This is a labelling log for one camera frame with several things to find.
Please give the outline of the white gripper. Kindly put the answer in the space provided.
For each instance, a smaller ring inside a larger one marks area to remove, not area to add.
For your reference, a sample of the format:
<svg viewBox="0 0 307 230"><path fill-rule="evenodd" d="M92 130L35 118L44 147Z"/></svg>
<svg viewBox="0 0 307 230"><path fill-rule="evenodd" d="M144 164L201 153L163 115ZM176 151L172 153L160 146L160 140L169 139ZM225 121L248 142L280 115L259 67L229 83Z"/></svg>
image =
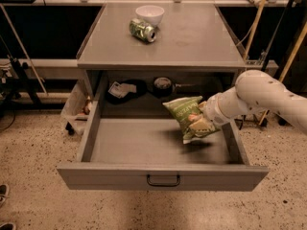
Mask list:
<svg viewBox="0 0 307 230"><path fill-rule="evenodd" d="M219 98L221 96L222 94L218 93L198 105L199 110L217 127L221 127L229 122L229 118L219 108ZM189 128L197 137L204 137L215 131L215 126L210 121L201 118L191 124Z"/></svg>

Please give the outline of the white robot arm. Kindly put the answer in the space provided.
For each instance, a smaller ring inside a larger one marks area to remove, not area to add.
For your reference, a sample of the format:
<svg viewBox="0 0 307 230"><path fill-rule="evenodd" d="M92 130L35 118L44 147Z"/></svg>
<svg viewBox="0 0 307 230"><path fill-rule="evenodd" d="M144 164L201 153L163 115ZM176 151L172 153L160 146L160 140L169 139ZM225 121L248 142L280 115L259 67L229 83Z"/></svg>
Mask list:
<svg viewBox="0 0 307 230"><path fill-rule="evenodd" d="M190 115L192 132L202 137L239 115L269 110L304 134L307 133L307 99L259 70L247 70L235 85L201 103L199 115Z"/></svg>

